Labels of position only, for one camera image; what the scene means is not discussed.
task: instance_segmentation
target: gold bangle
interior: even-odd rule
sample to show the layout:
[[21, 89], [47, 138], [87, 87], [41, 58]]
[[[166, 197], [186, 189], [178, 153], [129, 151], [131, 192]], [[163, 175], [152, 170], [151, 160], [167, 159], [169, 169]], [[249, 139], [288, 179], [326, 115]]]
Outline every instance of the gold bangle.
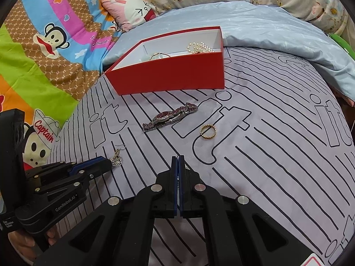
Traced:
[[154, 53], [154, 54], [149, 58], [149, 61], [150, 61], [154, 56], [159, 55], [159, 54], [161, 54], [161, 55], [166, 55], [166, 56], [170, 57], [170, 55], [168, 55], [168, 54], [159, 52], [159, 53]]
[[[214, 133], [212, 136], [204, 136], [204, 134], [202, 133], [202, 131], [206, 128], [213, 128], [214, 129]], [[214, 136], [216, 136], [216, 133], [217, 133], [217, 130], [216, 130], [216, 127], [211, 125], [211, 124], [208, 124], [208, 125], [205, 125], [201, 128], [201, 131], [200, 131], [200, 134], [202, 136], [202, 138], [205, 138], [205, 139], [212, 139]]]

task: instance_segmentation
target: light blue blanket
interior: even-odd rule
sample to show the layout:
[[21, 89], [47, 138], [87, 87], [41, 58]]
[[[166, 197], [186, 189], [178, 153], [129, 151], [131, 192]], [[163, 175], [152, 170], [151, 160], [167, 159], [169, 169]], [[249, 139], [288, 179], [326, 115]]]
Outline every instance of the light blue blanket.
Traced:
[[169, 11], [122, 34], [103, 63], [114, 63], [140, 40], [205, 26], [221, 27], [224, 46], [259, 47], [304, 57], [327, 83], [355, 100], [355, 61], [336, 42], [282, 8], [247, 2], [219, 2]]

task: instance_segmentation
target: monkey print blanket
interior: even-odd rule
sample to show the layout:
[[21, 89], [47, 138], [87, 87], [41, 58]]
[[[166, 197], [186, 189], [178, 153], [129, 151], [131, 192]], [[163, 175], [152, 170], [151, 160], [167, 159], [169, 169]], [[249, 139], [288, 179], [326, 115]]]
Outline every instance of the monkey print blanket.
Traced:
[[120, 36], [101, 0], [18, 0], [0, 28], [0, 112], [25, 112], [25, 168], [44, 165]]

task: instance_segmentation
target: silver screw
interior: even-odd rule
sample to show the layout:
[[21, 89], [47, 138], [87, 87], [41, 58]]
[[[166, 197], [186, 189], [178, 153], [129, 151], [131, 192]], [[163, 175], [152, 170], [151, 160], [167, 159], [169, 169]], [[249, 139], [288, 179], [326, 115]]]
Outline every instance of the silver screw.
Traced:
[[247, 196], [239, 196], [237, 200], [240, 204], [243, 204], [243, 205], [249, 203], [249, 198]]
[[150, 188], [153, 192], [159, 192], [159, 191], [161, 191], [163, 188], [162, 188], [162, 186], [161, 185], [159, 185], [159, 184], [154, 184], [154, 185], [152, 185], [152, 187]]
[[107, 203], [111, 206], [117, 205], [119, 202], [120, 199], [118, 197], [111, 197], [109, 200], [107, 200]]
[[196, 184], [195, 185], [195, 190], [196, 191], [205, 191], [206, 190], [206, 186], [205, 185], [203, 185], [203, 184]]

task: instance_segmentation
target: human hand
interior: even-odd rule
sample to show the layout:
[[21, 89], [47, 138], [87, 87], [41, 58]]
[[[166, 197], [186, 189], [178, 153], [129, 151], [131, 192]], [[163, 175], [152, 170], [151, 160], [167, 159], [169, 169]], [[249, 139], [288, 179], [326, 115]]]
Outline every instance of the human hand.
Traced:
[[[47, 231], [48, 243], [53, 245], [59, 239], [59, 234], [57, 230], [57, 225], [54, 225]], [[23, 257], [30, 261], [34, 261], [37, 258], [37, 254], [33, 250], [35, 242], [33, 237], [31, 237], [25, 230], [17, 230], [8, 234], [8, 239], [13, 245], [13, 247], [20, 253]]]

